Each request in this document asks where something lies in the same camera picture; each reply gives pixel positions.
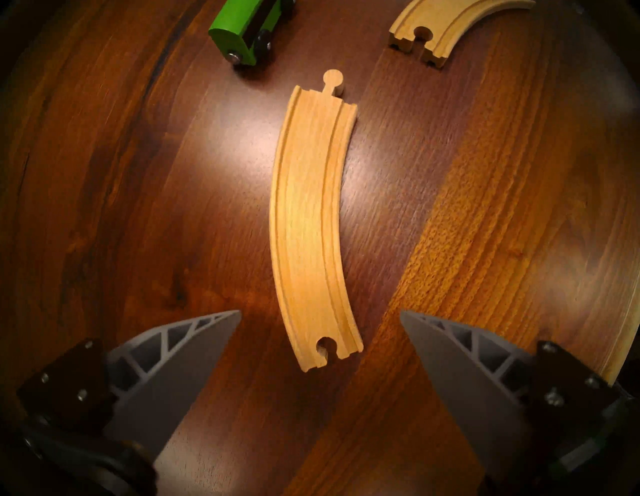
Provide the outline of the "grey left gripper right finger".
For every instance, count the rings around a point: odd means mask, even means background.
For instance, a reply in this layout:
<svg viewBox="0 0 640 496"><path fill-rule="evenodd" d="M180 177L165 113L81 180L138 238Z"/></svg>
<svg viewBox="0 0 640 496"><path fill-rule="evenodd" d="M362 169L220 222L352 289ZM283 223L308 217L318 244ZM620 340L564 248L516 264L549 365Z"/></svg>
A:
<svg viewBox="0 0 640 496"><path fill-rule="evenodd" d="M400 321L488 490L551 490L607 448L623 395L551 340L529 353L492 331L403 310Z"/></svg>

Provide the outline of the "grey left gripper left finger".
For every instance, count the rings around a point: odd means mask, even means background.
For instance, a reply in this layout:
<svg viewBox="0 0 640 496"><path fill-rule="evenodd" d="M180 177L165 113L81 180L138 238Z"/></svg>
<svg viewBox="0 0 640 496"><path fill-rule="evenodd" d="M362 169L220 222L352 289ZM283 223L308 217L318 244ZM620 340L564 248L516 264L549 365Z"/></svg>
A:
<svg viewBox="0 0 640 496"><path fill-rule="evenodd" d="M152 459L188 413L241 322L240 310L157 326L107 352L85 338L32 374L17 397L64 431L141 445Z"/></svg>

